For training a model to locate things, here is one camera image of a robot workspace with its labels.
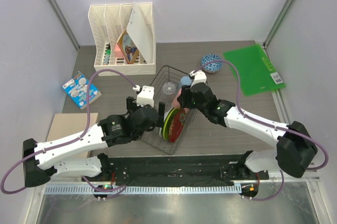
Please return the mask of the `pink plastic cup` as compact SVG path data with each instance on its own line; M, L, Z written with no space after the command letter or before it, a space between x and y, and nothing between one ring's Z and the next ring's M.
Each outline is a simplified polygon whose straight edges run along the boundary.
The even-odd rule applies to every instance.
M175 109L181 109L181 105L177 100L180 97L181 92L182 92L182 89L179 89L177 95L175 96L174 100L172 101L172 107L175 108Z

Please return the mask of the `light blue plastic cup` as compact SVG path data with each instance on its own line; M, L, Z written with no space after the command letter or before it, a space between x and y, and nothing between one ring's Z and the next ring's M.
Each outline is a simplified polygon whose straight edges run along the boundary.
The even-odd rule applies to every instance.
M192 79L189 76L183 76L180 79L179 85L178 85L178 89L181 89L182 86L187 85L190 86L192 84Z

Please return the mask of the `black wire dish rack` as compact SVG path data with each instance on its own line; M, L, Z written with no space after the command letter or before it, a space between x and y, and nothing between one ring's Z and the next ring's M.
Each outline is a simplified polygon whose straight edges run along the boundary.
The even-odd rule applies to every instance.
M174 104L182 85L188 81L187 73L165 65L150 84L154 88L155 107L158 108L160 102L165 103L164 122L161 128L145 132L141 141L168 155L173 155L177 151L197 113L197 109L179 109Z

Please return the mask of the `blue patterned ceramic bowl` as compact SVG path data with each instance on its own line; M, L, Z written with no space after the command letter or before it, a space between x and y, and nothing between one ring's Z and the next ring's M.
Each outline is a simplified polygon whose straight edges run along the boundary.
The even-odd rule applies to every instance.
M201 59L203 70L208 73L218 72L223 66L223 62L219 62L219 60L221 60L221 58L215 54L207 54L203 56Z

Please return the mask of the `red floral plate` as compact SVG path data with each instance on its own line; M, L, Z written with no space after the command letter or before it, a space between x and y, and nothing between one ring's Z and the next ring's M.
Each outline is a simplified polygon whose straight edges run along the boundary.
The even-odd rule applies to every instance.
M180 109L177 114L174 116L171 126L168 131L168 141L175 142L185 126L186 111Z

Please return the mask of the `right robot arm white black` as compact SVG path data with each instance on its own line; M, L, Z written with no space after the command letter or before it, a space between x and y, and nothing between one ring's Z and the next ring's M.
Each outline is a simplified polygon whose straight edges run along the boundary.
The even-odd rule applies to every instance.
M282 170L300 178L318 152L303 124L278 123L241 110L235 103L218 99L205 83L183 86L177 101L182 108L199 110L213 124L245 132L272 147L246 153L237 167L243 179L264 170Z

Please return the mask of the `green plate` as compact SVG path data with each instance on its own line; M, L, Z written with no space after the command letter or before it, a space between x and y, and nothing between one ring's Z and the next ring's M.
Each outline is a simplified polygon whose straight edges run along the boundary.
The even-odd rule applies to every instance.
M166 118L166 121L164 123L164 126L163 126L163 138L165 140L168 140L169 139L169 128L171 126L171 123L173 121L173 118L174 116L177 114L177 112L180 110L180 109L175 109L173 107L171 107L171 112L169 113L169 115L167 116Z

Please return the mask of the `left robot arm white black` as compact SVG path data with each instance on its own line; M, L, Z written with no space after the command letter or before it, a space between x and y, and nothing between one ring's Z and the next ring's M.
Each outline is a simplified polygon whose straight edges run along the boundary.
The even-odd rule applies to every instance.
M50 181L56 173L54 163L81 151L103 149L119 144L139 140L144 132L150 132L164 123L165 103L158 108L151 105L137 106L134 100L127 98L125 115L110 115L100 120L84 133L72 140L59 139L46 146L34 139L23 142L24 182L28 188L37 187Z

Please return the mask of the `clear plastic cup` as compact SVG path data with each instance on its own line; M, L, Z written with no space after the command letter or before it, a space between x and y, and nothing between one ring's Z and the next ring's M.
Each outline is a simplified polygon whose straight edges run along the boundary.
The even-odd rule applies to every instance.
M176 91L176 86L172 82L165 82L162 86L162 101L166 104L172 103Z

